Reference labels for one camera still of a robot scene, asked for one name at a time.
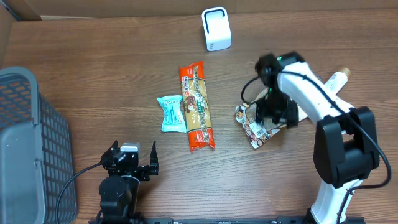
wooden table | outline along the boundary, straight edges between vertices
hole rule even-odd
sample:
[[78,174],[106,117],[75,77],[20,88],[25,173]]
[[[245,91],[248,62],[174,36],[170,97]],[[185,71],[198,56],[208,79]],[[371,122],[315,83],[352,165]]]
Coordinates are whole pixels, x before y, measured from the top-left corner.
[[[398,175],[398,10],[232,14],[232,47],[207,52],[200,16],[18,22],[4,67],[31,69],[41,92],[69,120],[75,169],[97,163],[117,139],[141,144],[142,164],[157,141],[159,176],[143,183],[138,209],[147,217],[265,218],[304,215],[320,178],[312,161],[315,129],[303,121],[253,150],[234,119],[258,56],[296,50],[327,80],[340,67],[353,77],[339,93],[376,115],[380,146]],[[216,150],[188,148],[186,134],[162,133],[156,98],[181,94],[178,66],[205,61]],[[255,83],[247,98],[263,86]],[[366,184],[381,182],[384,164]],[[100,207],[99,167],[79,177],[79,216]],[[360,190],[349,215],[398,222],[398,179]]]

orange snack wrapper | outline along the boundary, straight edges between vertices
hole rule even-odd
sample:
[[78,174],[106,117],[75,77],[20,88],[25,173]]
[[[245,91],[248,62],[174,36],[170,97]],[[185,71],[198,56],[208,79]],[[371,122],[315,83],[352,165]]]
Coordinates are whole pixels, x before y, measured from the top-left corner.
[[205,146],[215,148],[213,128],[207,102],[204,62],[180,67],[182,97],[187,120],[187,132],[191,152]]

teal wrapper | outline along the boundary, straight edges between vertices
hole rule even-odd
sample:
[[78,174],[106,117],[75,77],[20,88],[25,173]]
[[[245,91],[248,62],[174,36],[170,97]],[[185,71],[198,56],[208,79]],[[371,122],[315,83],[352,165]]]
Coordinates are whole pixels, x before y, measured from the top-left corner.
[[182,96],[165,96],[157,99],[164,111],[164,119],[162,123],[163,132],[187,132],[187,126],[181,111]]

white container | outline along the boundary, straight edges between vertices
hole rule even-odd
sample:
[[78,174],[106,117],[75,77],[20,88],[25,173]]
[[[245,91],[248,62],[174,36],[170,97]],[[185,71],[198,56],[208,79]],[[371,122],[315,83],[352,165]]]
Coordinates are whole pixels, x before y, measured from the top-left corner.
[[348,68],[341,68],[329,78],[329,80],[325,83],[325,86],[333,94],[337,94],[348,82],[348,77],[350,76],[351,71]]
[[206,9],[201,14],[208,51],[227,49],[232,44],[228,14],[223,7]]

wrapped food bag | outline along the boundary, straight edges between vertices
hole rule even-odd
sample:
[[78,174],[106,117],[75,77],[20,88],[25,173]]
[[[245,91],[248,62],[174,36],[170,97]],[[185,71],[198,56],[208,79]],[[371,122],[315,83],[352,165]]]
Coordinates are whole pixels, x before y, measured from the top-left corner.
[[[255,100],[265,96],[268,88],[262,91]],[[257,149],[268,141],[274,134],[278,133],[282,126],[272,128],[274,126],[271,120],[268,120],[264,125],[256,122],[256,104],[247,105],[243,103],[235,108],[236,121],[242,124],[244,132],[248,137],[253,148]]]
[[164,96],[158,97],[157,101],[164,111],[164,119],[162,123],[162,131],[176,131],[176,132],[187,132],[184,117],[181,112],[181,101],[182,96]]
[[205,146],[210,146],[213,149],[216,147],[207,102],[203,64],[203,62],[197,62],[184,68],[180,67],[181,89],[191,152]]

